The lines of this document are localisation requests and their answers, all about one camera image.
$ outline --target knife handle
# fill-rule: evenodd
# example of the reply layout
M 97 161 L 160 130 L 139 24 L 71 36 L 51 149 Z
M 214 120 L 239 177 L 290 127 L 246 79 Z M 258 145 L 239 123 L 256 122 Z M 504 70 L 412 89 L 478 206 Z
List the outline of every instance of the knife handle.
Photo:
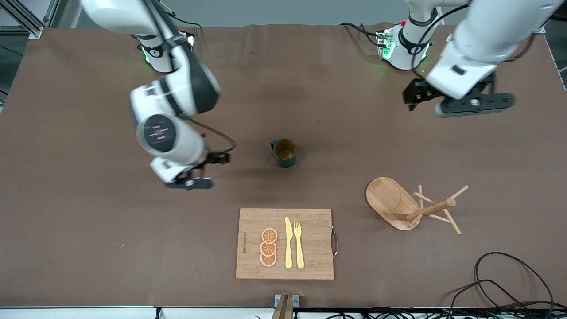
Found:
M 285 267 L 287 269 L 291 269 L 293 267 L 291 261 L 291 240 L 287 240 L 287 243 L 285 245 Z
M 297 239 L 297 267 L 303 269 L 305 267 L 305 261 L 303 260 L 303 248 L 301 248 L 301 237 L 296 237 Z

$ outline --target fork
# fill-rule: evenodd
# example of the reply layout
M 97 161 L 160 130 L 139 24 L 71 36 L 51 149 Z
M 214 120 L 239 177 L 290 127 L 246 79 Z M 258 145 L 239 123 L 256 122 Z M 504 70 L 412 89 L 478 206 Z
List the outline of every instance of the fork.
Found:
M 293 222 L 293 235 L 297 241 L 297 267 L 303 269 L 305 261 L 303 260 L 303 249 L 301 248 L 301 223 L 299 220 Z

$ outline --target wooden mug holder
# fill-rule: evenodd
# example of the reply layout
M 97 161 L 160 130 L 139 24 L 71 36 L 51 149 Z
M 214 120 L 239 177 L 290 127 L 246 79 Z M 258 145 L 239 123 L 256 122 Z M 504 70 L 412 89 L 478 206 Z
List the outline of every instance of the wooden mug holder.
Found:
M 446 200 L 435 203 L 423 195 L 423 189 L 419 185 L 418 191 L 413 193 L 420 199 L 418 205 L 416 200 L 398 182 L 389 177 L 379 177 L 366 187 L 366 201 L 380 217 L 394 228 L 400 230 L 413 229 L 419 224 L 422 217 L 429 216 L 451 224 L 457 234 L 461 235 L 463 233 L 447 209 L 454 207 L 457 196 L 467 189 L 468 186 L 464 186 Z M 424 201 L 431 206 L 424 208 Z M 446 218 L 434 215 L 440 211 L 445 213 Z

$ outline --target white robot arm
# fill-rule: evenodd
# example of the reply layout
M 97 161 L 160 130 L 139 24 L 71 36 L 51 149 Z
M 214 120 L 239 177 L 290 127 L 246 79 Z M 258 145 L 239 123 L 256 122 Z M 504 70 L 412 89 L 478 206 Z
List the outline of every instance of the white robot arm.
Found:
M 435 113 L 450 117 L 501 112 L 514 104 L 511 94 L 494 92 L 493 72 L 564 0 L 404 1 L 410 6 L 406 24 L 378 35 L 379 44 L 385 46 L 380 48 L 380 55 L 403 70 L 414 69 L 425 58 L 439 18 L 434 7 L 470 2 L 467 17 L 447 39 L 435 67 L 425 79 L 415 79 L 404 91 L 410 110 L 417 103 L 445 96 Z M 489 85 L 490 94 L 481 94 Z
M 151 167 L 168 187 L 212 188 L 213 181 L 194 177 L 209 163 L 228 163 L 227 152 L 210 152 L 185 120 L 213 109 L 220 94 L 217 80 L 198 62 L 191 46 L 155 0 L 82 0 L 83 8 L 100 26 L 146 36 L 164 60 L 173 56 L 179 67 L 130 93 L 140 145 L 155 158 Z

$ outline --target knife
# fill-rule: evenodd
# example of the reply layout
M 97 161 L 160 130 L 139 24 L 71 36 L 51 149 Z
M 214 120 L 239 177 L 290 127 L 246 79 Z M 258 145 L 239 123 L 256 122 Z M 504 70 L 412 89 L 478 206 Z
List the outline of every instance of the knife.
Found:
M 291 222 L 289 218 L 285 218 L 285 267 L 291 269 L 293 267 L 291 261 L 291 239 L 293 238 L 293 229 L 291 228 Z

